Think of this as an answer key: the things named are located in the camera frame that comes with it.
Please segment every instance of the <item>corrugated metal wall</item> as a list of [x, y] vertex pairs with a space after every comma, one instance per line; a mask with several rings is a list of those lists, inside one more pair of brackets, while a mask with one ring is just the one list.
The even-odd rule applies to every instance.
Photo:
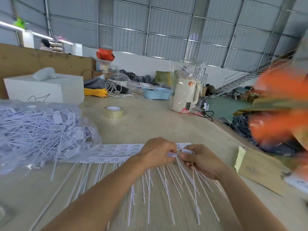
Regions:
[[[15, 5], [29, 29], [47, 34], [44, 0]], [[308, 27], [307, 6], [308, 0], [48, 0], [51, 30], [68, 41], [249, 71], [296, 48]], [[10, 0], [0, 0], [0, 20], [12, 22], [13, 15]], [[0, 32], [16, 44], [13, 31]]]

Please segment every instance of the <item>brown cardboard partition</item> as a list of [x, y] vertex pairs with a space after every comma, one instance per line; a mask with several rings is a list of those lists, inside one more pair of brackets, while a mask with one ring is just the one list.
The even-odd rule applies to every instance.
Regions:
[[52, 67], [56, 73], [92, 78], [95, 59], [0, 43], [0, 99], [8, 99], [4, 78], [33, 74]]

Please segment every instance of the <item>yellow rope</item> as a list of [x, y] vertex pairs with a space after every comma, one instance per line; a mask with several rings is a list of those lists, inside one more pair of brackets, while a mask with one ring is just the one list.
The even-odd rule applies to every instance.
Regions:
[[106, 89], [90, 89], [90, 88], [85, 88], [84, 89], [84, 95], [93, 95], [93, 96], [98, 96], [98, 97], [107, 97], [107, 90]]

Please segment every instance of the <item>beige kettle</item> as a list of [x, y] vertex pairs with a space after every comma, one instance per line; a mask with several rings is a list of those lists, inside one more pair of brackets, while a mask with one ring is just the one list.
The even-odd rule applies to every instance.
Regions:
[[185, 112], [191, 110], [199, 99], [201, 82], [193, 78], [179, 78], [171, 109], [175, 112]]

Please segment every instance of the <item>table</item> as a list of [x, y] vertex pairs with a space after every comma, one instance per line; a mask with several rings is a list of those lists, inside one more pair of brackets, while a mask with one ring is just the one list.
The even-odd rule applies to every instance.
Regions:
[[[124, 116], [119, 119], [106, 118], [103, 109], [107, 105], [121, 106]], [[162, 136], [177, 143], [205, 144], [231, 166], [235, 163], [238, 146], [247, 147], [205, 118], [172, 111], [168, 108], [168, 101], [148, 100], [139, 95], [130, 100], [86, 97], [80, 107], [84, 115], [95, 122], [105, 144], [145, 143], [150, 138]], [[42, 169], [33, 169], [26, 176], [24, 175], [28, 170], [25, 168], [14, 174], [1, 176], [0, 205], [5, 207], [7, 212], [7, 222], [0, 227], [1, 231], [29, 230], [71, 167], [71, 163], [58, 163], [52, 182], [50, 177], [53, 164], [47, 164]], [[75, 168], [73, 175], [34, 230], [42, 228], [66, 207], [81, 167], [80, 164]], [[112, 168], [112, 164], [108, 164], [107, 173], [110, 173]], [[97, 165], [91, 168], [89, 187], [96, 169]], [[211, 187], [214, 193], [209, 190], [207, 193], [221, 221], [218, 222], [215, 218], [202, 187], [197, 183], [200, 192], [197, 201], [202, 212], [201, 224], [197, 223], [196, 208], [188, 190], [183, 190], [180, 198], [175, 188], [170, 187], [175, 218], [173, 225], [167, 196], [156, 169], [151, 170], [151, 176], [154, 186], [151, 188], [150, 224], [147, 224], [147, 202], [144, 204], [142, 200], [142, 181], [138, 180], [135, 183], [135, 205], [130, 226], [127, 226], [129, 192], [111, 220], [109, 230], [241, 230], [225, 193], [215, 189], [213, 184]], [[289, 230], [307, 230], [308, 208], [292, 189], [285, 197], [281, 197], [249, 179], [243, 180]]]

